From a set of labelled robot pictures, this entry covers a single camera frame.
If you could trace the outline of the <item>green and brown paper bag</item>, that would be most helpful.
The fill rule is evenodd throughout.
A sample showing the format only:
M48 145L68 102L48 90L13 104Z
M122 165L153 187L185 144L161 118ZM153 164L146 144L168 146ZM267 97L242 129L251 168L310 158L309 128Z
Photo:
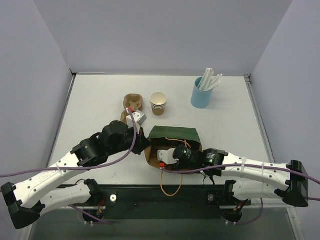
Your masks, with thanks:
M151 141L151 146L145 149L144 155L147 164L153 168L161 170L161 175L165 170L176 172L176 164L166 165L160 168L160 161L157 157L158 150L169 150L183 145L189 150L202 151L202 143L195 128L154 126L147 138Z

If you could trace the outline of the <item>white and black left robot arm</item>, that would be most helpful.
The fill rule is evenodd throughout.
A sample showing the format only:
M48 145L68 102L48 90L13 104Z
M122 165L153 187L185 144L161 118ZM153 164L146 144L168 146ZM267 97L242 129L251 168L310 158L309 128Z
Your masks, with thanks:
M108 157L126 152L140 155L151 142L143 128L112 121L102 132L82 140L58 162L19 183L1 187L15 229L23 229L55 209L88 203L95 206L104 196L94 179L61 188L66 181L106 164Z

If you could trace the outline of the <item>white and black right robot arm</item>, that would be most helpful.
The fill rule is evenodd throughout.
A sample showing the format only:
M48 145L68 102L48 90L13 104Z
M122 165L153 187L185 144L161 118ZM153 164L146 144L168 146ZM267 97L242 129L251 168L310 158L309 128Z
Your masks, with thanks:
M206 177L228 177L233 183L222 190L227 204L247 199L281 199L285 204L306 208L307 172L300 161L276 164L251 160L218 149L191 150L179 145L172 154L174 170Z

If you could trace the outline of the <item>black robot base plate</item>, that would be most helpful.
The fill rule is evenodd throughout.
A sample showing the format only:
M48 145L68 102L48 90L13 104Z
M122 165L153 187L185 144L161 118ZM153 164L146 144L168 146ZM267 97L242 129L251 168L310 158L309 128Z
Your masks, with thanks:
M172 197L158 185L101 185L101 196L77 203L94 213L98 205L105 220L213 220L239 221L251 200L238 200L228 185L184 185Z

